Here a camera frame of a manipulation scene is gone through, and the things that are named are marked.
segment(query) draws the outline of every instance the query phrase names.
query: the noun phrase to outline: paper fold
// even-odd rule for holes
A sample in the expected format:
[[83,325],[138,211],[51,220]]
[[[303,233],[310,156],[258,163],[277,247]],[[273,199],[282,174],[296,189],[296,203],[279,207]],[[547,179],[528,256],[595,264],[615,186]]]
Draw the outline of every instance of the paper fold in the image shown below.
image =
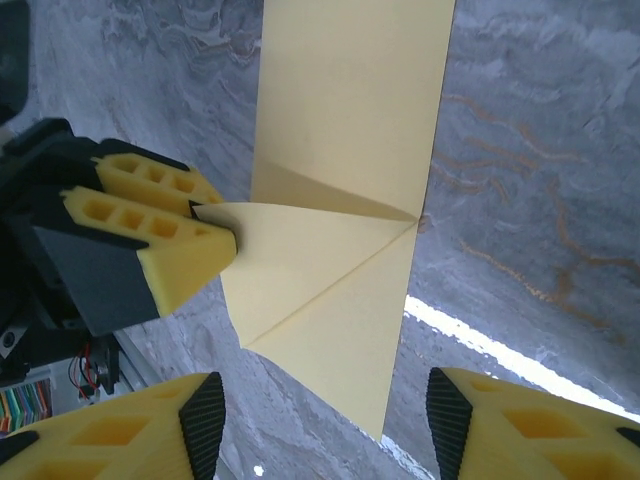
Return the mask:
[[242,345],[377,440],[453,7],[266,0],[254,203],[196,208],[239,240],[222,283]]

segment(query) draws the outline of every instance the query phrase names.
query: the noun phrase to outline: triangular paper flap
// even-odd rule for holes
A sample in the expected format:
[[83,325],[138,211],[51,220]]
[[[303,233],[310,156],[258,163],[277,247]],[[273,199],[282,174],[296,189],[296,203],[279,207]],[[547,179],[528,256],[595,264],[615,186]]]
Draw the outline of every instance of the triangular paper flap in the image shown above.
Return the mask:
[[[255,164],[419,217],[453,8],[453,0],[265,2]],[[253,188],[268,192],[261,172]]]
[[242,346],[415,225],[259,203],[204,205],[196,213],[206,222],[230,227],[238,239],[238,255],[221,278]]
[[313,208],[388,220],[413,221],[410,214],[383,203],[339,190],[271,162],[256,163],[251,201]]
[[380,441],[416,227],[250,349]]

